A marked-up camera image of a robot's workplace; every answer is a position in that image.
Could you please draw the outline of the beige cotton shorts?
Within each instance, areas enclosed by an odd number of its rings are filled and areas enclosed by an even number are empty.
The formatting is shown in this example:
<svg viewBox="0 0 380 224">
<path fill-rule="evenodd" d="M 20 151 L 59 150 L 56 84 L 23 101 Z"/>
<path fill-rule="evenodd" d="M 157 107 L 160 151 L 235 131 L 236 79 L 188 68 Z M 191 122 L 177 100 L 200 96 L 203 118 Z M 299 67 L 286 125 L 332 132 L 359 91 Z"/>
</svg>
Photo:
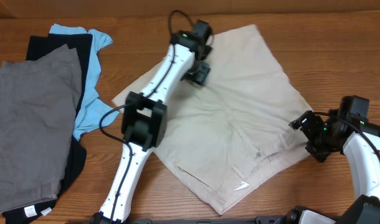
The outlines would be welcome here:
<svg viewBox="0 0 380 224">
<path fill-rule="evenodd" d="M 168 101 L 160 161 L 223 214 L 306 158 L 306 137 L 289 123 L 310 110 L 256 25 L 217 34 L 202 87 L 181 81 Z"/>
</svg>

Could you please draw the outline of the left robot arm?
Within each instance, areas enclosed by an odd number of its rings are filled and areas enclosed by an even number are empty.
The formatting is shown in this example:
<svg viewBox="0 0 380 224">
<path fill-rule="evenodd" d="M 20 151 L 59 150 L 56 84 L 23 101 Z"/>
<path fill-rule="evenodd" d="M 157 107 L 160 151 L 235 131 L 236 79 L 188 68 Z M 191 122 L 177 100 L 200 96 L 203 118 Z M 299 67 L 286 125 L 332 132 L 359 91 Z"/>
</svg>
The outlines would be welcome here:
<svg viewBox="0 0 380 224">
<path fill-rule="evenodd" d="M 203 85 L 210 71 L 205 59 L 212 47 L 211 26 L 201 20 L 191 31 L 171 34 L 169 49 L 154 77 L 139 92 L 129 92 L 123 105 L 119 139 L 123 144 L 118 170 L 99 212 L 90 223 L 125 223 L 141 172 L 152 152 L 163 140 L 168 124 L 168 101 L 181 80 Z"/>
</svg>

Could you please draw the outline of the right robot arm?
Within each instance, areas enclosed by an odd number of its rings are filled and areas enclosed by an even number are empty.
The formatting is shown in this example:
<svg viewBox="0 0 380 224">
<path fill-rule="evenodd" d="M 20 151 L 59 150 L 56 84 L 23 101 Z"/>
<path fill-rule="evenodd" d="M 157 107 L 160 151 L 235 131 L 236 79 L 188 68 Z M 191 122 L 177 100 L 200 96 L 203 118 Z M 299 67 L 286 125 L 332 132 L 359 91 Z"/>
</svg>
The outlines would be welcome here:
<svg viewBox="0 0 380 224">
<path fill-rule="evenodd" d="M 345 96 L 339 108 L 326 113 L 306 111 L 289 124 L 306 136 L 305 149 L 318 162 L 334 152 L 346 157 L 355 201 L 338 218 L 300 207 L 279 223 L 380 224 L 380 126 L 369 122 L 368 109 L 368 99 Z"/>
</svg>

